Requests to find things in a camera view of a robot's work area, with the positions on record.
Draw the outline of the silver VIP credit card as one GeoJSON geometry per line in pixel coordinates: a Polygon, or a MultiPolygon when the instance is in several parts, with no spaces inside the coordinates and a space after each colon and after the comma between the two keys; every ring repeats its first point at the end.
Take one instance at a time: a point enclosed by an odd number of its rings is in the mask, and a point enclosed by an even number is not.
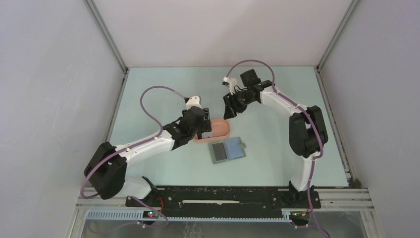
{"type": "Polygon", "coordinates": [[[213,132],[212,131],[203,132],[201,137],[202,137],[202,139],[213,138],[213,132]]]}

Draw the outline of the pink oval tray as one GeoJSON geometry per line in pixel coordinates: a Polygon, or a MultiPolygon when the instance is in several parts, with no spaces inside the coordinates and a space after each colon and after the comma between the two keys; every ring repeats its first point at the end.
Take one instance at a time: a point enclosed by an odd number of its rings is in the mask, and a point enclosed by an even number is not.
{"type": "Polygon", "coordinates": [[[208,139],[197,139],[197,135],[193,137],[193,140],[197,143],[210,143],[216,141],[226,140],[231,132],[230,123],[228,120],[223,118],[211,119],[213,138],[208,139]]]}

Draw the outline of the black credit card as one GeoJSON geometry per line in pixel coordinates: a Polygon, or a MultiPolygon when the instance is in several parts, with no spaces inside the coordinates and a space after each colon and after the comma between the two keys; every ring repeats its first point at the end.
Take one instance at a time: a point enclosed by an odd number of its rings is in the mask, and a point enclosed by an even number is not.
{"type": "Polygon", "coordinates": [[[221,143],[215,143],[212,144],[212,149],[213,149],[213,154],[214,154],[214,160],[219,162],[219,161],[224,161],[227,160],[227,155],[226,155],[226,150],[224,147],[224,144],[221,143]]]}

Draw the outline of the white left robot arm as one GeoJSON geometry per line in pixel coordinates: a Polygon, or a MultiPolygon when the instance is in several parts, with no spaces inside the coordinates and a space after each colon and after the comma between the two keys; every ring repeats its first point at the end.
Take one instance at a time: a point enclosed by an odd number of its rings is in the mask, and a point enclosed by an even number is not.
{"type": "Polygon", "coordinates": [[[134,196],[144,206],[152,206],[157,199],[156,192],[152,190],[153,184],[146,177],[130,177],[128,169],[154,155],[184,146],[194,136],[210,131],[209,109],[192,106],[183,110],[177,120],[149,137],[119,146],[102,143],[84,169],[85,181],[96,193],[85,195],[81,192],[81,197],[91,199],[99,196],[107,200],[117,195],[134,196]]]}

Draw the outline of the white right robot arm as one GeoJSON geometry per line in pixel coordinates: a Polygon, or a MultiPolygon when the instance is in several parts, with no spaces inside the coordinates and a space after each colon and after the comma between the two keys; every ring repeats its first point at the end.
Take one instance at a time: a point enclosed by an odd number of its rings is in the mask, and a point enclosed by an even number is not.
{"type": "Polygon", "coordinates": [[[322,111],[318,106],[306,107],[284,95],[272,81],[261,81],[254,69],[240,75],[243,88],[236,79],[223,78],[223,85],[229,93],[223,96],[224,119],[232,119],[243,113],[250,103],[258,102],[280,114],[289,117],[289,145],[299,156],[290,181],[294,190],[288,193],[288,201],[294,207],[303,206],[308,195],[315,169],[316,159],[323,154],[323,146],[328,141],[322,111]]]}

